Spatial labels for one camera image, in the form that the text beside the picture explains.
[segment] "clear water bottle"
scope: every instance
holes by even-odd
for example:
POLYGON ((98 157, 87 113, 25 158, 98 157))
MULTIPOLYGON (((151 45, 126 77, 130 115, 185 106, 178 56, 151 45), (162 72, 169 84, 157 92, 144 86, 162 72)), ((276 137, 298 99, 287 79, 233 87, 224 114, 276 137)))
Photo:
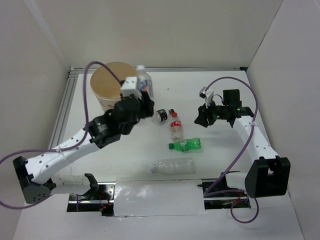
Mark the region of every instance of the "clear water bottle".
POLYGON ((176 112, 173 112, 171 116, 172 119, 170 121, 170 132, 172 141, 175 143, 184 139, 184 133, 178 114, 176 112))
POLYGON ((161 160, 149 167, 152 173, 160 173, 164 175, 181 175, 194 174, 194 166, 192 158, 172 158, 161 160))
POLYGON ((169 116, 174 112, 173 109, 160 109, 153 114, 153 121, 155 123, 161 123, 168 119, 169 116))
POLYGON ((154 90, 152 86, 151 76, 146 73, 146 68, 144 65, 136 66, 137 77, 140 80, 140 91, 146 91, 149 94, 150 99, 154 98, 154 90))

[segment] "plastic bottle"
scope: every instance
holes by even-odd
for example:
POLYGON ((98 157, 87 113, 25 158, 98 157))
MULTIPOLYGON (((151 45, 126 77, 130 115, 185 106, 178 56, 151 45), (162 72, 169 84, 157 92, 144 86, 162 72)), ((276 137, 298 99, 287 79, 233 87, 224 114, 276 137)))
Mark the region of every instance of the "plastic bottle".
POLYGON ((184 132, 182 129, 180 118, 176 112, 171 114, 172 119, 170 121, 171 139, 173 142, 181 141, 184 139, 184 132))
POLYGON ((175 149, 180 152, 186 152, 191 149, 200 149, 201 142, 199 137, 195 137, 192 139, 185 139, 182 141, 177 141, 175 143, 169 143, 169 149, 175 149))
POLYGON ((160 109, 153 114, 153 121, 156 123, 164 122, 168 119, 168 116, 171 116, 173 112, 174 112, 173 109, 170 109, 170 110, 166 108, 160 109))
POLYGON ((164 175, 193 174, 194 166, 192 158, 173 158, 161 160, 156 164, 150 165, 152 173, 161 173, 164 175))
POLYGON ((140 80, 140 91, 146 91, 149 94, 150 99, 154 98, 154 91, 152 86, 151 76, 146 73, 146 68, 144 65, 136 66, 137 77, 140 80))

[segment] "bottle cap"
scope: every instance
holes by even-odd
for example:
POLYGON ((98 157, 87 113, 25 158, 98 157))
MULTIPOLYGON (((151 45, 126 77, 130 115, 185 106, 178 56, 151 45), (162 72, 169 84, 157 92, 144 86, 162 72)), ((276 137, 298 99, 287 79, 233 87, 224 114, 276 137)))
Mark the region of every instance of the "bottle cap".
POLYGON ((146 67, 144 65, 137 65, 136 69, 137 70, 144 70, 146 67))

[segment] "cable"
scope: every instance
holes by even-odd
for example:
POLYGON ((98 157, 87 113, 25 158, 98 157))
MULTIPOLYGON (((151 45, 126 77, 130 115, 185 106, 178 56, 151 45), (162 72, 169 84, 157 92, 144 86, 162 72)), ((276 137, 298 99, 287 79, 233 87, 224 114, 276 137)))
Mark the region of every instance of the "cable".
POLYGON ((254 201, 255 201, 255 203, 256 203, 256 213, 255 213, 255 215, 253 216, 253 218, 251 218, 251 219, 248 220, 248 221, 242 221, 242 220, 237 219, 237 218, 235 217, 234 213, 233 213, 233 209, 234 209, 234 207, 235 207, 238 203, 242 203, 242 202, 246 202, 246 201, 248 201, 248 199, 242 199, 242 200, 240 200, 240 201, 237 201, 237 202, 235 202, 235 203, 231 206, 231 208, 230 208, 230 213, 231 213, 231 216, 233 217, 233 219, 236 220, 238 223, 241 223, 241 224, 249 224, 249 223, 252 223, 254 220, 256 220, 256 218, 258 217, 258 214, 259 214, 259 203, 258 203, 257 199, 254 198, 254 201))
POLYGON ((226 194, 226 193, 242 193, 245 192, 244 190, 240 189, 229 189, 229 190, 221 190, 221 191, 214 191, 214 192, 209 192, 208 195, 205 197, 213 196, 213 195, 218 195, 218 194, 226 194))
MULTIPOLYGON (((236 77, 233 77, 233 76, 223 76, 223 77, 219 77, 217 78, 216 80, 214 80, 213 82, 211 82, 205 89, 205 91, 207 91, 214 83, 222 80, 222 79, 232 79, 232 80, 236 80, 242 84, 244 84, 247 88, 250 89, 250 91, 252 92, 253 94, 253 97, 254 97, 254 100, 255 100, 255 110, 254 110, 254 114, 253 114, 253 118, 252 118, 252 122, 254 123, 256 121, 256 118, 257 118, 257 114, 258 114, 258 109, 259 109, 259 103, 258 103, 258 98, 257 98, 257 95, 255 93, 255 91, 253 90, 253 88, 247 84, 246 82, 240 80, 239 78, 236 78, 236 77)), ((226 170, 218 177, 217 180, 215 180, 210 187, 208 187, 208 189, 204 192, 203 196, 205 197, 208 197, 208 196, 211 196, 210 195, 210 191, 227 175, 227 173, 231 170, 231 168, 236 164, 236 162, 239 160, 239 158, 242 156, 242 154, 245 152, 245 150, 247 149, 253 135, 254 135, 254 130, 255 130, 255 125, 252 124, 251 125, 251 131, 250 131, 250 135, 247 139, 247 141, 245 142, 243 148, 241 149, 241 151, 238 153, 238 155, 235 157, 235 159, 232 161, 232 163, 226 168, 226 170)), ((257 203, 257 213, 256 215, 253 217, 253 219, 251 219, 250 221, 248 222, 242 222, 238 219, 236 219, 232 213, 232 209, 233 207, 238 204, 240 201, 236 202, 234 205, 232 205, 231 207, 231 215, 232 217, 239 223, 251 223, 252 221, 254 221, 257 216, 258 216, 258 213, 259 213, 259 205, 258 205, 258 201, 254 198, 255 202, 257 203)))
MULTIPOLYGON (((94 64, 101 65, 106 70, 108 70, 109 73, 111 73, 111 75, 118 81, 119 84, 121 82, 119 80, 119 78, 111 71, 111 69, 109 67, 107 67, 105 64, 103 64, 102 62, 92 61, 85 67, 84 76, 83 76, 83 85, 82 85, 83 106, 84 106, 84 116, 85 116, 84 135, 83 135, 83 138, 77 144, 75 144, 73 146, 66 147, 66 148, 61 148, 60 150, 63 151, 63 152, 75 149, 76 147, 80 146, 85 141, 85 139, 86 139, 86 137, 88 135, 88 131, 89 131, 89 124, 88 124, 89 123, 89 112, 88 112, 88 103, 87 103, 87 74, 88 74, 89 68, 94 64)), ((9 158, 11 158, 11 157, 13 157, 15 155, 18 155, 18 154, 25 154, 25 153, 55 153, 55 152, 57 152, 56 149, 26 149, 26 150, 15 151, 15 152, 10 153, 9 155, 3 157, 0 160, 0 164, 2 164, 5 160, 7 160, 7 159, 9 159, 9 158)), ((42 200, 42 201, 40 201, 38 203, 35 203, 35 204, 27 205, 27 206, 11 206, 11 205, 8 205, 8 204, 6 204, 6 203, 4 203, 4 202, 2 202, 0 200, 0 205, 5 207, 5 208, 7 208, 7 209, 22 210, 22 209, 31 208, 31 207, 39 204, 39 203, 42 203, 44 200, 42 200)))
POLYGON ((215 95, 212 96, 212 99, 213 99, 215 96, 218 96, 219 98, 221 98, 221 102, 222 102, 222 104, 224 104, 224 99, 222 98, 221 95, 215 94, 215 95))
MULTIPOLYGON (((213 195, 218 195, 218 194, 225 194, 225 193, 240 193, 240 196, 241 196, 241 193, 244 192, 244 190, 240 190, 240 189, 229 189, 229 190, 221 190, 221 191, 214 191, 214 192, 210 192, 208 193, 207 196, 213 196, 213 195)), ((248 199, 241 199, 239 201, 236 201, 234 204, 232 204, 232 206, 230 207, 230 213, 231 213, 231 216, 233 217, 234 220, 236 220, 238 223, 241 223, 241 224, 249 224, 249 223, 252 223, 254 220, 256 220, 256 218, 258 217, 258 214, 259 214, 259 203, 257 201, 256 198, 254 198, 254 201, 256 203, 256 213, 255 215, 253 216, 253 218, 251 218, 250 220, 248 221, 242 221, 242 220, 239 220, 235 217, 234 215, 234 212, 233 212, 233 209, 234 207, 238 204, 238 203, 242 203, 242 202, 246 202, 248 201, 248 199)))

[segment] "green bottle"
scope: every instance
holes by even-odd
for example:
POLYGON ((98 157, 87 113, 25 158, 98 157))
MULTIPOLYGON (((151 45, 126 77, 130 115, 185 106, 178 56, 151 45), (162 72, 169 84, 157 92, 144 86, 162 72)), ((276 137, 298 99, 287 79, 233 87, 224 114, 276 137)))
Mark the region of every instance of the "green bottle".
POLYGON ((191 149, 200 149, 201 142, 199 137, 192 139, 185 139, 182 141, 177 141, 175 143, 169 143, 169 149, 175 149, 180 152, 189 151, 191 149))

